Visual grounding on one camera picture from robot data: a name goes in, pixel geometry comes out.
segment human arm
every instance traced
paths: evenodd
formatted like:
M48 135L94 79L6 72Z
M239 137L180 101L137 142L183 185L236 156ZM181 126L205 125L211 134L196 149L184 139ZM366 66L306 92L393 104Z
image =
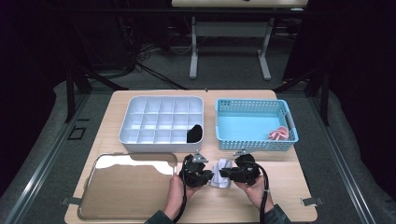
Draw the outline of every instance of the human arm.
M201 187L191 188L189 186L186 187L186 197L187 201L190 200L192 195L198 191ZM184 196L184 186L183 181L180 179L178 175L172 176L169 180L169 190L168 195L166 197L166 203L164 209L159 210L155 213L149 220L146 221L146 224L173 224L173 220L178 215L181 205L183 203Z
M262 195L264 194L264 183L265 180L262 175L256 178L256 183L253 186L249 186L245 183L234 182L235 185L242 189L248 199L253 205L260 211L262 205ZM288 216L283 212L279 205L274 205L271 193L268 192L267 200L264 207L264 222L265 224L288 224L290 220Z

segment hand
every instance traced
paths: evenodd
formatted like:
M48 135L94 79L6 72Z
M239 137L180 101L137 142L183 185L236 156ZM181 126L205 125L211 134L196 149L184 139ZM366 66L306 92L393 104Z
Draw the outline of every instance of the hand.
M186 187L187 201L189 201L192 195L201 187L191 188L187 186ZM178 175L174 175L169 180L168 196L166 198L165 208L163 209L163 212L171 220L175 219L178 212L180 211L181 204L183 203L183 196L184 196L183 181L180 179Z
M264 177L262 177L262 175L259 175L256 178L256 183L253 186L249 186L245 183L240 183L240 182L234 182L234 183L238 188L242 189L246 193L248 199L260 211L260 208L262 206L262 195L264 194L264 183L265 183ZM264 213L267 213L273 207L274 207L274 202L272 200L271 193L268 192L267 201L265 202Z

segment blue basket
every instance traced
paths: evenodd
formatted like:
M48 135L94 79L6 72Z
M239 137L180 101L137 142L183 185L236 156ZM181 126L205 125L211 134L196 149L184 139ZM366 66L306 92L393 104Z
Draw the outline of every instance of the blue basket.
M269 140L279 126L289 130L288 140ZM283 100L218 99L216 136L219 149L286 151L298 141L297 130Z

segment black sleeve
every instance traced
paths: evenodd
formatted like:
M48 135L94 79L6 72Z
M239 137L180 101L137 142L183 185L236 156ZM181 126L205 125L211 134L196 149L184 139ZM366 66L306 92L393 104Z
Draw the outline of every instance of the black sleeve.
M145 224L174 224L174 222L163 211L158 210Z
M273 209L271 209L269 212L264 214L264 223L289 224L291 222L288 216L286 216L285 212L283 212L282 208L280 208L280 206L276 204Z

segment white compartment tray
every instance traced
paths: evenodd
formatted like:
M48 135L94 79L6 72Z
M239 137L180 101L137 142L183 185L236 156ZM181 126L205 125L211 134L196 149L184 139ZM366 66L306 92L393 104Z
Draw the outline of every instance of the white compartment tray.
M187 143L187 132L195 125L204 129L200 97L136 96L128 104L120 141L131 152L193 152L202 144L202 138Z

